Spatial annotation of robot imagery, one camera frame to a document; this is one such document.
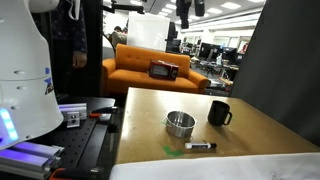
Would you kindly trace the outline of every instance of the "ceiling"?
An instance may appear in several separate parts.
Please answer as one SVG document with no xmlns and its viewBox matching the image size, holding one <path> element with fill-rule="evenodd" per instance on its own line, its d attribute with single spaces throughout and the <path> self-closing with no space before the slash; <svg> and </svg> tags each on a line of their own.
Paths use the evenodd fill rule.
<svg viewBox="0 0 320 180">
<path fill-rule="evenodd" d="M 111 0 L 103 0 L 103 1 L 104 1 L 105 5 L 111 4 L 111 2 L 110 2 Z M 130 3 L 130 0 L 116 0 L 116 1 L 117 1 L 117 4 L 132 5 Z M 227 9 L 227 8 L 221 7 L 221 5 L 226 2 L 233 2 L 233 3 L 241 5 L 241 7 L 238 9 Z M 209 16 L 208 17 L 200 17 L 200 19 L 198 19 L 198 20 L 193 19 L 192 22 L 189 22 L 189 23 L 201 22 L 201 21 L 204 21 L 207 19 L 218 18 L 221 16 L 239 13 L 239 12 L 243 12 L 243 11 L 247 11 L 247 10 L 251 10 L 251 9 L 262 8 L 264 3 L 265 3 L 264 1 L 254 3 L 249 0 L 205 0 L 205 10 L 206 10 L 205 13 L 208 14 Z M 164 8 L 166 6 L 166 4 L 173 4 L 174 5 L 175 3 L 171 2 L 171 0 L 147 0 L 146 3 L 142 3 L 142 6 L 144 7 L 145 12 L 147 12 L 147 13 L 159 14 L 159 12 L 161 12 L 162 8 Z M 219 9 L 223 12 L 220 14 L 214 14 L 214 13 L 207 12 L 207 10 L 210 8 L 216 8 L 216 9 Z M 189 9 L 189 16 L 190 15 L 195 15 L 194 0 L 192 0 L 192 5 Z M 166 17 L 170 18 L 171 21 L 180 20 L 180 17 L 176 16 L 175 10 L 173 10 L 172 13 L 168 13 L 168 16 L 166 16 Z"/>
</svg>

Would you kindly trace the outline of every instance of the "black marker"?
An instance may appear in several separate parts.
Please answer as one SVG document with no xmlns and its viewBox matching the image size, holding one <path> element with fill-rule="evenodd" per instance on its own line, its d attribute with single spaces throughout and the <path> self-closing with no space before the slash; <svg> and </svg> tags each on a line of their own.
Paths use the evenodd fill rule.
<svg viewBox="0 0 320 180">
<path fill-rule="evenodd" d="M 216 143 L 186 143 L 187 149 L 214 149 L 217 147 Z"/>
</svg>

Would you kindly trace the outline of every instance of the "floor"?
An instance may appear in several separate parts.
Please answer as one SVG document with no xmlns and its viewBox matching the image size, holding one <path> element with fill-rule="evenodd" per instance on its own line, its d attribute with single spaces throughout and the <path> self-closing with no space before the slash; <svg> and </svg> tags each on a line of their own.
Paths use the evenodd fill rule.
<svg viewBox="0 0 320 180">
<path fill-rule="evenodd" d="M 204 69 L 196 68 L 195 65 L 192 65 L 192 70 L 206 76 L 209 78 L 212 82 L 218 79 L 218 75 L 216 74 L 207 74 L 207 72 Z M 228 96 L 229 93 L 226 91 L 223 91 L 219 88 L 212 88 L 208 87 L 205 90 L 205 94 L 207 95 L 213 95 L 213 96 Z M 106 174 L 104 179 L 109 179 L 109 175 L 111 172 L 111 169 L 114 165 L 115 159 L 116 159 L 116 149 L 118 147 L 119 139 L 120 139 L 120 133 L 122 127 L 122 120 L 123 120 L 123 112 L 126 102 L 126 96 L 125 95 L 112 95 L 110 98 L 116 99 L 115 106 L 120 107 L 119 111 L 114 114 L 111 118 L 111 126 L 113 128 L 110 128 L 110 132 L 117 131 L 116 133 L 106 133 L 104 137 L 104 143 L 101 147 L 100 156 L 97 162 L 97 167 L 103 168 L 104 173 Z"/>
</svg>

